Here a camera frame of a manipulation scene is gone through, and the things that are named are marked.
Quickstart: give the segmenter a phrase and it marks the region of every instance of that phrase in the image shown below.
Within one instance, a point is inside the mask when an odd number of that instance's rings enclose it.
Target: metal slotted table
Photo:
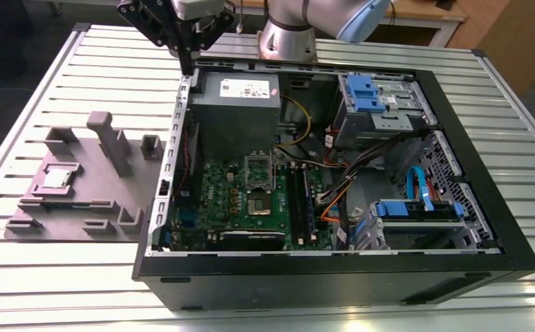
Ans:
[[[254,57],[256,37],[226,34],[208,52]],[[318,61],[434,72],[535,251],[535,121],[490,63],[468,50],[318,41]],[[145,324],[172,331],[535,331],[535,274],[437,306],[170,312],[130,280],[134,243],[12,243],[6,218],[40,166],[50,126],[78,137],[90,111],[126,138],[166,139],[177,60],[132,28],[77,25],[0,147],[0,326],[58,331]]]

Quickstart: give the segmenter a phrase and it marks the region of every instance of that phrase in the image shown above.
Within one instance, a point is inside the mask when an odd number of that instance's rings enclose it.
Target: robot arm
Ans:
[[[358,43],[369,36],[390,0],[272,0],[269,21],[258,42],[260,57],[309,62],[314,59],[314,30]],[[117,11],[142,35],[169,47],[181,72],[192,75],[192,59],[209,49],[233,22],[225,0],[121,0]],[[200,28],[201,20],[210,22]]]
[[[274,0],[258,42],[260,57],[314,59],[312,27],[346,43],[364,41],[384,17],[389,0]]]
[[[192,59],[209,49],[233,21],[224,0],[121,0],[117,12],[158,47],[178,58],[181,73],[193,74]],[[209,22],[201,27],[201,19]]]

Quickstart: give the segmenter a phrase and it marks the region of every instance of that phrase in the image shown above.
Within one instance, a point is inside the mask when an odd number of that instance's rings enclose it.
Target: power supply label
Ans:
[[[269,99],[269,82],[254,80],[222,80],[220,97]]]

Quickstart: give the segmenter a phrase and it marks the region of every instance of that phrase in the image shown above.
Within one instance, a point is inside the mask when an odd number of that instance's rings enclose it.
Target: ram slot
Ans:
[[[314,233],[316,233],[316,226],[314,226],[314,210],[312,209],[312,193],[310,193],[310,182],[308,179],[308,169],[306,164],[302,165],[302,186],[304,186],[304,220],[306,222],[306,241],[314,241]]]
[[[302,222],[302,204],[298,199],[304,193],[300,191],[297,176],[298,169],[294,166],[289,166],[285,170],[285,189],[288,195],[288,211],[289,211],[289,228],[290,228],[290,240],[293,244],[304,244],[304,234],[306,231],[305,223]]]

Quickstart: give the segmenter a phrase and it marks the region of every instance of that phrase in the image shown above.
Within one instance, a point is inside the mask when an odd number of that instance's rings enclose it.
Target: wall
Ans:
[[[535,83],[535,1],[460,0],[468,14],[446,47],[481,49],[517,94]]]

